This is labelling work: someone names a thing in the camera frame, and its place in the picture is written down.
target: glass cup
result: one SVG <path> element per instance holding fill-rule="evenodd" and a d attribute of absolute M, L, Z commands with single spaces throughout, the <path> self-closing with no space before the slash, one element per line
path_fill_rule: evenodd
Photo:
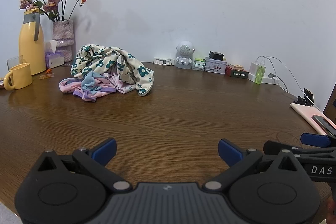
<path fill-rule="evenodd" d="M 10 70 L 10 68 L 12 68 L 14 66 L 17 66 L 19 64 L 23 64 L 23 63 L 24 62 L 23 62 L 23 56 L 22 55 L 19 55 L 19 56 L 8 59 L 7 60 L 8 71 Z"/>

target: red box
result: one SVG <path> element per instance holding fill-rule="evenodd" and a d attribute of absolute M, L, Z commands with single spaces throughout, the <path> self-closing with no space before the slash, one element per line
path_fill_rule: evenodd
<path fill-rule="evenodd" d="M 248 71 L 244 69 L 243 70 L 232 69 L 229 66 L 226 66 L 225 74 L 231 77 L 237 77 L 237 78 L 243 78 L 243 79 L 247 79 L 247 77 L 249 76 Z"/>

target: hand soap bottle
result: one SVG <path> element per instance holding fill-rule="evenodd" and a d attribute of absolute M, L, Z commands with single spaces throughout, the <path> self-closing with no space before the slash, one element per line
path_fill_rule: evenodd
<path fill-rule="evenodd" d="M 255 76 L 255 83 L 256 84 L 261 84 L 262 80 L 263 80 L 263 77 L 264 77 L 264 74 L 265 74 L 265 58 L 261 61 L 258 69 L 257 69 L 257 73 L 256 73 L 256 76 Z"/>

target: yellow mug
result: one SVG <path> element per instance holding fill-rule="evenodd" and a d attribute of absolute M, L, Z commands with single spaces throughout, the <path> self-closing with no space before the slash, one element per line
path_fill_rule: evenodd
<path fill-rule="evenodd" d="M 9 78 L 12 82 L 12 85 L 10 85 L 8 82 Z M 29 63 L 23 63 L 9 69 L 9 73 L 7 73 L 3 79 L 3 85 L 6 90 L 18 90 L 30 85 L 32 81 L 30 65 Z"/>

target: gray thermos handle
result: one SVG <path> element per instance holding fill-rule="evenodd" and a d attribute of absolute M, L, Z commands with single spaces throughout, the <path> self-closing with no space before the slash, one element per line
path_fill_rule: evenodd
<path fill-rule="evenodd" d="M 34 34 L 34 41 L 37 41 L 39 38 L 39 30 L 40 30 L 40 13 L 34 13 L 35 16 L 35 34 Z"/>

